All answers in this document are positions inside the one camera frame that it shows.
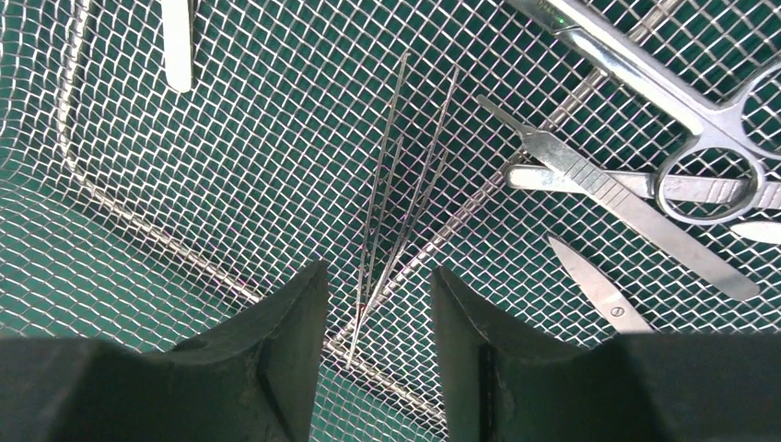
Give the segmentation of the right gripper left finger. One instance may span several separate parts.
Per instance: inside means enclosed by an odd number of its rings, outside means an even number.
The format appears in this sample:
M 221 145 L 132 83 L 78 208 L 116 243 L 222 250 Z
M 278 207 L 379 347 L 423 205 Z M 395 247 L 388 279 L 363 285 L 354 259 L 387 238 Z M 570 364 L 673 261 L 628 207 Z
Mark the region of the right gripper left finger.
M 88 338 L 1 342 L 5 441 L 305 441 L 329 307 L 315 261 L 167 352 Z

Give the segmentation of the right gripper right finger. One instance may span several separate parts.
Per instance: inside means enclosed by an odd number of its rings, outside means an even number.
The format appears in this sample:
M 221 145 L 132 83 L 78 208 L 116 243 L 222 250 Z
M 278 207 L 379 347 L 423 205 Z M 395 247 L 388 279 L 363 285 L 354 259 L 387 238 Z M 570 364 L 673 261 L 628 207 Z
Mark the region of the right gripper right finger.
M 776 334 L 618 334 L 584 349 L 437 267 L 430 296 L 453 441 L 776 441 Z

